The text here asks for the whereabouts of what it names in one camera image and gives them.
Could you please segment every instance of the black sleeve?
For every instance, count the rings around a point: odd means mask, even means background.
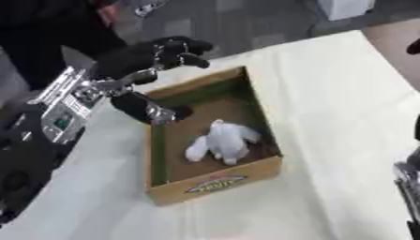
[[[91,0],[95,8],[103,8],[116,3],[118,0]]]

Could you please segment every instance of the metal robotic arm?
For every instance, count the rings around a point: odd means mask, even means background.
[[[415,126],[415,139],[420,142],[420,116]],[[398,162],[394,166],[396,185],[407,204],[412,217],[407,225],[413,240],[420,240],[420,147],[418,147],[405,162]]]
[[[0,111],[0,226],[16,218],[48,184],[81,138],[93,109],[104,98],[146,124],[166,124],[192,114],[188,106],[165,108],[134,92],[158,71],[183,65],[207,68],[213,46],[188,37],[142,42],[99,59],[91,69],[69,67],[36,97]]]

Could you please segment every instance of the gray carpet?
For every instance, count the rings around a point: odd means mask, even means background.
[[[418,0],[377,0],[367,15],[336,22],[326,20],[315,0],[170,0],[140,20],[132,11],[140,3],[122,0],[116,24],[122,38],[128,42],[171,35],[201,38],[217,46],[209,54],[213,58],[420,16]],[[77,52],[65,53],[73,66],[90,63]],[[0,102],[24,89],[23,81],[0,53]]]

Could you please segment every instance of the table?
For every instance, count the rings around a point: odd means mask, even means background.
[[[143,127],[107,103],[0,239],[409,239],[392,163],[416,146],[420,96],[362,33],[180,67],[139,90],[242,65],[285,155],[279,177],[156,207],[143,192]]]

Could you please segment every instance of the floor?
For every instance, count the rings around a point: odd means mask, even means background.
[[[409,55],[405,50],[414,38],[420,38],[420,19],[369,27],[365,35],[399,73],[420,91],[420,54]]]
[[[367,15],[336,22],[326,20],[316,0],[170,0],[165,7],[140,20],[132,9],[144,0],[121,1],[116,28],[128,42],[170,35],[191,36],[216,45],[208,55],[210,58],[420,16],[417,0],[377,0],[376,7]],[[77,52],[65,50],[65,53],[72,66],[90,63]],[[0,53],[0,104],[2,99],[24,90],[21,77]]]

